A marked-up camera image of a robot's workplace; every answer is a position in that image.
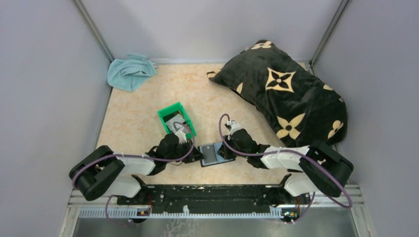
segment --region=floor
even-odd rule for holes
[[[196,145],[221,141],[218,120],[223,113],[238,121],[252,138],[262,144],[281,146],[263,115],[230,89],[208,80],[206,72],[222,64],[159,65],[135,92],[114,89],[98,146],[113,151],[143,154],[159,144],[166,134],[157,111],[178,101],[191,119]],[[278,184],[286,170],[256,169],[244,158],[202,168],[199,162],[167,165],[155,176],[140,176],[146,184]]]

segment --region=teal towel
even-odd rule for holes
[[[129,54],[126,60],[115,59],[108,70],[108,84],[129,92],[135,91],[149,77],[157,74],[144,55]]]

